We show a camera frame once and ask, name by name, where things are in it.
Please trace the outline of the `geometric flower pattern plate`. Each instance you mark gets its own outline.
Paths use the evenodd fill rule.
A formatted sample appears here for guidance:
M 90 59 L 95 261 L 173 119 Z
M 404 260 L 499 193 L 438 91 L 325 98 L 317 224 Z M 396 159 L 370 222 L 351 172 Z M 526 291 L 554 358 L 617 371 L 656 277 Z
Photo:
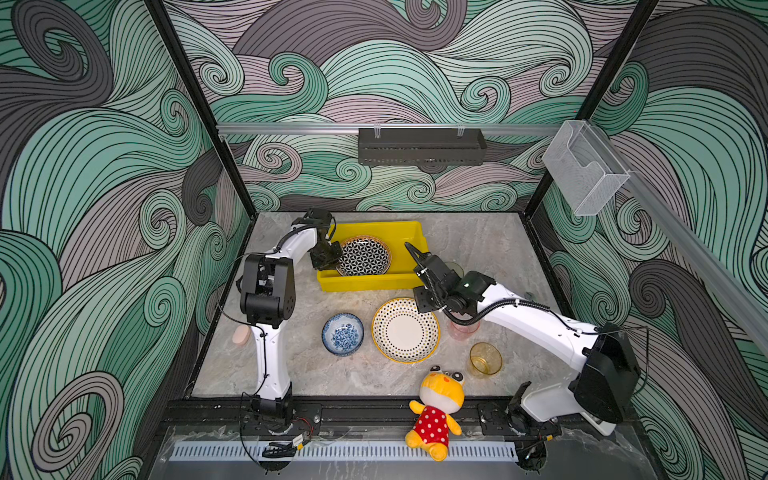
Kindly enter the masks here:
M 341 276 L 383 275 L 391 266 L 388 246 L 373 236 L 356 236 L 341 243 L 342 256 L 337 266 Z

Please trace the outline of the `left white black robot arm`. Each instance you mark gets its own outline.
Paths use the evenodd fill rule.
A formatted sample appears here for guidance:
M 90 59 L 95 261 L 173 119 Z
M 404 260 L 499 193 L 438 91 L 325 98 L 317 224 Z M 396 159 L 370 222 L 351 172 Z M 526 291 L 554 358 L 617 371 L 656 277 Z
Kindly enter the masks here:
M 283 425 L 294 417 L 281 325 L 291 318 L 298 300 L 295 266 L 309 257 L 317 271 L 336 267 L 342 249 L 333 239 L 335 232 L 333 214 L 311 208 L 292 222 L 271 250 L 248 254 L 243 262 L 240 310 L 256 342 L 260 375 L 250 405 L 260 416 Z

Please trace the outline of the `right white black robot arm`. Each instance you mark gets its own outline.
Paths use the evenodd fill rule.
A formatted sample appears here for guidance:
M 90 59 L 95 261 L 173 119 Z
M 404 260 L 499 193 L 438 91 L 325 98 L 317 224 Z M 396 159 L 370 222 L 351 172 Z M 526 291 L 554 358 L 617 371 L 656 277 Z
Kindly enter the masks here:
M 522 384 L 511 406 L 538 423 L 580 415 L 607 436 L 625 420 L 641 375 L 628 331 L 595 326 L 513 293 L 488 275 L 459 276 L 438 256 L 411 243 L 406 250 L 421 280 L 414 295 L 420 312 L 442 312 L 456 325 L 488 321 L 544 348 L 568 366 L 548 383 Z

